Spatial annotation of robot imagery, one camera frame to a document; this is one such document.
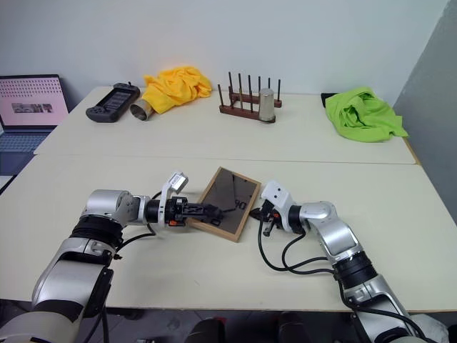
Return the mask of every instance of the green cloth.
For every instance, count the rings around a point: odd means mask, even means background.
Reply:
[[[327,98],[326,113],[341,136],[355,141],[385,141],[392,135],[408,136],[401,126],[401,116],[396,116],[369,87]]]

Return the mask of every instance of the gray wall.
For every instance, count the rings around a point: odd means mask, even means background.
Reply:
[[[457,0],[446,6],[394,109],[457,222]]]

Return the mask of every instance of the white table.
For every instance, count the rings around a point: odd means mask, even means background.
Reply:
[[[129,112],[112,124],[89,120],[86,109],[110,90],[94,89],[36,154],[416,163],[400,137],[369,144],[339,136],[317,95],[284,94],[283,108],[275,109],[275,124],[219,113],[217,93],[154,114],[149,121],[140,121]]]
[[[422,168],[405,164],[38,155],[0,197],[0,298],[30,299],[35,281],[77,223],[94,189],[154,194],[174,169],[195,201],[218,166],[263,184],[276,179],[298,202],[329,200],[407,310],[456,310],[457,228]],[[261,260],[249,219],[239,243],[192,228],[161,230],[113,261],[110,307],[346,309],[329,275],[297,276]],[[127,227],[124,238],[142,227]],[[270,259],[292,235],[265,239]],[[312,234],[290,262],[321,256]]]

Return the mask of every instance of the laptop keyboard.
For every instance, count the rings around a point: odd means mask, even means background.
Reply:
[[[2,134],[0,136],[0,151],[32,152],[45,138],[46,135]]]

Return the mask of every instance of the white wall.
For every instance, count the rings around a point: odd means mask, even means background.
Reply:
[[[191,64],[225,87],[243,71],[284,92],[368,85],[393,104],[446,2],[0,0],[0,74],[60,74],[74,103]]]

